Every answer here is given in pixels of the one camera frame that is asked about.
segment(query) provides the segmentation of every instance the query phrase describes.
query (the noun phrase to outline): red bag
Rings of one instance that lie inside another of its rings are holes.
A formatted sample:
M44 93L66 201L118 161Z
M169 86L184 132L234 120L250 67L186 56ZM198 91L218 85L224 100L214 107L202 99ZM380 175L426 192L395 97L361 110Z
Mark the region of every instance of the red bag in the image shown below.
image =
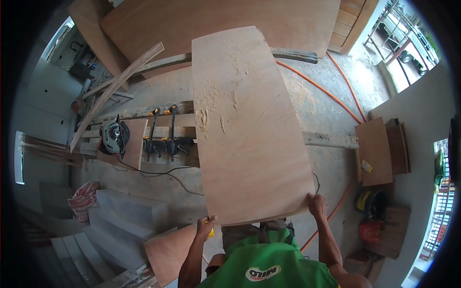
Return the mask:
M83 184L67 203L74 211L74 218L80 222L88 221L88 208L97 207L96 190L99 189L99 182L86 182Z

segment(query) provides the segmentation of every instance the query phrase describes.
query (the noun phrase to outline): circular saw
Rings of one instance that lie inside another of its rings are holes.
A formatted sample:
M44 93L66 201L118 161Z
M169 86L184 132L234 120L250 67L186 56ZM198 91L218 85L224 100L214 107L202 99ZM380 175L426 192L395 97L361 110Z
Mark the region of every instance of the circular saw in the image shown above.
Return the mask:
M107 122L99 128L101 143L99 151L106 155L120 154L121 159L125 155L125 146L130 139L130 129L126 126L125 121L120 122L120 117L113 122Z

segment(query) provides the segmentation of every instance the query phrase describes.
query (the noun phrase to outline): power cord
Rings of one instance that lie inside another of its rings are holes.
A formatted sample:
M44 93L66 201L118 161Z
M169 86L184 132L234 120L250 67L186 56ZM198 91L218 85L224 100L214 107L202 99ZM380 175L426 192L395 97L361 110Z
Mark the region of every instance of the power cord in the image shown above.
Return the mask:
M128 165L128 164L123 163L122 160L120 160L120 158L118 157L118 155L116 155L116 156L117 156L117 160L118 160L120 163L122 163L123 165L128 166L128 167L130 167L130 168L132 168L132 169L138 171L139 175L141 175L141 176L144 177L144 178L150 178L150 177L158 177L158 176L162 176L162 175L168 175L168 176L170 176L170 177L173 177L176 181L178 181L179 184L184 188L184 190L186 190L186 192L191 193L191 194L196 194L196 195L204 196L204 194L200 194L200 193L197 193L197 192L192 192L192 191L190 191L189 189L186 188L186 186L184 185L184 183L183 183L181 180L179 180L176 176L170 174L170 172L173 171L173 170L185 169L185 168L192 168L192 167L177 167L177 168L173 168L173 169L171 169L171 170L169 170L169 171L167 171L167 172L164 172L164 173L146 172L146 171L142 171L142 170L136 169L136 168L133 167L133 166L130 166L130 165ZM127 170L120 170L120 169L117 169L117 168L115 168L115 165L112 165L112 167L113 167L115 170L117 170L117 171L128 171L128 169L127 169ZM145 176L145 175L143 175L142 173L145 173L145 174L155 174L155 175L152 175L152 176Z
M320 181L319 181L319 178L317 177L317 174L315 174L314 172L311 172L311 173L314 174L315 178L317 179L317 191L315 191L315 194L317 195L320 190Z

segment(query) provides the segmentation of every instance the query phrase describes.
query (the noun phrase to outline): parked vehicle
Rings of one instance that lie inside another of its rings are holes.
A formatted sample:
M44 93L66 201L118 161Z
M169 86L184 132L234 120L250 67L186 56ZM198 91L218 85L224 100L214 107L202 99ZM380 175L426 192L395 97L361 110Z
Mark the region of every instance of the parked vehicle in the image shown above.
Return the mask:
M383 31L387 36L390 35L388 43L393 49L395 49L400 42L406 41L405 35L408 33L408 29L405 27L403 21L404 20L402 19L399 22L394 15L389 14L388 17L386 17L386 19L384 19L384 21L379 25L379 29L381 31ZM439 59L434 48L430 45L421 30L418 27L415 27L414 30L415 31L410 31L408 34L412 43L405 48L399 58L403 63L413 61L416 69L422 76L427 73L427 68L431 70L437 63L439 63Z

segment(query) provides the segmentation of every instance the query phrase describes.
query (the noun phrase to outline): orange extension cord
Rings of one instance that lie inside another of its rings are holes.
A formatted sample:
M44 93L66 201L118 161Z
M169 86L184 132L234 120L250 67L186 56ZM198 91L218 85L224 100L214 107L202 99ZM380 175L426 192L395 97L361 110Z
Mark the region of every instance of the orange extension cord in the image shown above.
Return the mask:
M354 101L357 105L357 108L359 108L359 111L360 111L360 114L362 115L363 117L363 120L366 122L366 117L365 115L363 114L363 111L362 111L362 108L360 107L360 104L359 102L357 101L357 98L355 96L355 93L354 91L352 90L352 87L350 86L350 83L349 81L347 80L347 77L346 75L344 74L343 70L341 70L341 68L339 67L338 63L336 63L336 61L333 59L333 57L330 55L330 53L328 53L328 51L326 52L326 54L328 55L328 57L330 57L330 59L333 61L334 65L338 68L339 72L341 73L341 75L343 76L344 80L346 80L346 83L347 85L349 86L349 89L350 89L350 92L352 93L352 97L354 98ZM302 73L300 73L298 70L282 63L282 62L279 62L279 61L275 61L277 64L285 67L285 68L288 68L290 69L291 71L295 72L296 74L298 74L299 76L303 77L304 79L306 79L307 81L311 82L312 84L314 84L318 89L322 90L323 92L325 92L328 96L330 96L333 100L335 100L339 105L341 105L344 109L346 109L347 112L349 112L349 114L359 123L359 124L362 124L363 122L355 115L352 113L351 110L349 110L349 108L347 108L338 98L336 98L335 96L333 96L330 92L326 91L323 87L321 87L320 85L318 85L317 83L315 83L314 81L312 81L311 79L307 78L305 75L303 75ZM347 187L346 191L344 192L344 195L343 197L341 198L341 200L339 201L338 205L336 205L335 209L333 210L333 212L331 212L331 214L328 216L327 220L329 221L333 215L335 215L336 211L338 210L339 206L341 206L341 204L343 203L344 199L346 199L347 195L349 194L349 191L351 190L352 186L354 185L354 180L352 179L349 186ZM317 234L319 233L319 231L317 230L314 235L311 236L311 238L309 238L309 240L302 246L302 248L300 249L301 252L304 251L304 249L306 249L306 247L312 242L312 240L317 236Z

